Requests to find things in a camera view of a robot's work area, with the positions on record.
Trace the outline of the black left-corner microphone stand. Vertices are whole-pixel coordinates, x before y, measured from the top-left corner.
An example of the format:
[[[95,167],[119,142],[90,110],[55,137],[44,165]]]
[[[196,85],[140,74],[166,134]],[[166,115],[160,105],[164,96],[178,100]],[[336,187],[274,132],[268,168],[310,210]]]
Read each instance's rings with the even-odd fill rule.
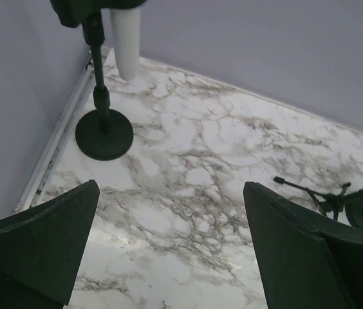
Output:
[[[120,158],[133,143],[133,127],[129,119],[110,108],[110,95],[104,83],[101,46],[105,41],[102,10],[129,10],[141,7],[143,1],[116,0],[51,0],[51,6],[61,25],[82,27],[84,40],[91,51],[95,87],[95,110],[85,114],[75,129],[79,149],[94,160],[108,161]]]

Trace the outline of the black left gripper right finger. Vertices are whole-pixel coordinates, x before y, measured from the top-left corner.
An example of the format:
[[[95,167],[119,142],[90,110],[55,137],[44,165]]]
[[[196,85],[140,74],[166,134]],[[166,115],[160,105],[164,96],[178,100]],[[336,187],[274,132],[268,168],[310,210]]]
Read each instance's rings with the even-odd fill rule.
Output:
[[[363,230],[260,183],[243,196],[269,308],[363,308]]]

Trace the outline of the black shock-mount tripod stand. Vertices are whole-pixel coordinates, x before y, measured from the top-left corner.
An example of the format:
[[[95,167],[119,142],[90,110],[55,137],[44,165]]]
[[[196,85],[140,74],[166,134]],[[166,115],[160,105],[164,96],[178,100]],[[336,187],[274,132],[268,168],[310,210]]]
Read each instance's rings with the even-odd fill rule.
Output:
[[[344,185],[342,185],[342,190],[338,195],[332,194],[332,193],[327,193],[327,194],[323,194],[323,193],[319,193],[317,191],[311,190],[307,187],[302,187],[300,185],[296,185],[294,183],[291,182],[287,182],[284,178],[281,177],[274,177],[274,181],[276,183],[279,183],[281,185],[289,185],[290,187],[294,187],[296,189],[302,190],[306,193],[308,193],[308,195],[312,198],[312,200],[314,201],[315,205],[317,206],[317,208],[319,209],[320,213],[323,215],[326,215],[327,212],[333,212],[334,216],[336,217],[334,218],[334,220],[337,220],[338,217],[338,213],[341,212],[341,210],[343,207],[345,208],[345,202],[346,202],[346,196],[345,193],[348,189],[348,187],[351,186],[351,183],[345,183]],[[321,198],[324,199],[324,201],[319,201],[316,196],[320,196]]]

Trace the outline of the white microphone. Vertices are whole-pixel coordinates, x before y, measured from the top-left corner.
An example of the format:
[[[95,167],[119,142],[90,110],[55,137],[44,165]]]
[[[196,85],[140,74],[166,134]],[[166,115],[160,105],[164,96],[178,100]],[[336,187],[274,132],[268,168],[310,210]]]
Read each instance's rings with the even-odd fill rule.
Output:
[[[110,9],[113,49],[119,76],[132,81],[140,58],[141,7],[129,10]]]

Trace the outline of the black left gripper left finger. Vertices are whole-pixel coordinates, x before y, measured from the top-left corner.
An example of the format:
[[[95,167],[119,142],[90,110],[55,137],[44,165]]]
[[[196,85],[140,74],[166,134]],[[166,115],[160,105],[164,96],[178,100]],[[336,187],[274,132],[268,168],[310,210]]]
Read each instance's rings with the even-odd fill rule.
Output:
[[[0,220],[0,308],[69,304],[99,195],[90,180]]]

